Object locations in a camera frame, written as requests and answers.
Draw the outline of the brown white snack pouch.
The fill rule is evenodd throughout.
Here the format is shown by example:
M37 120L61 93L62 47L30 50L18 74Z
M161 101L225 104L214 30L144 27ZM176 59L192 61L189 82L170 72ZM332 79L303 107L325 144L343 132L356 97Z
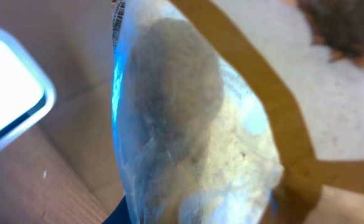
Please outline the brown white snack pouch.
M118 1L132 223L364 223L364 1Z

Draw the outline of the white barcode scanner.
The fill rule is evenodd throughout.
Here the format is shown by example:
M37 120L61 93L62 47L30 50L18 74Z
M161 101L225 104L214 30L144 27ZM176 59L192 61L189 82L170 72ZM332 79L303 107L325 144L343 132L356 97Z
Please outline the white barcode scanner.
M51 79L27 49L0 27L0 152L56 102Z

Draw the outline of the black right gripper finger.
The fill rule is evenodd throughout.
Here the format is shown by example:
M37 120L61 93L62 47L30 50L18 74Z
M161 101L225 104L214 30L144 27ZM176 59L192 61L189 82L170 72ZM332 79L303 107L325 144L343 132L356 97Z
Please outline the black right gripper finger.
M125 196L103 224L131 224Z

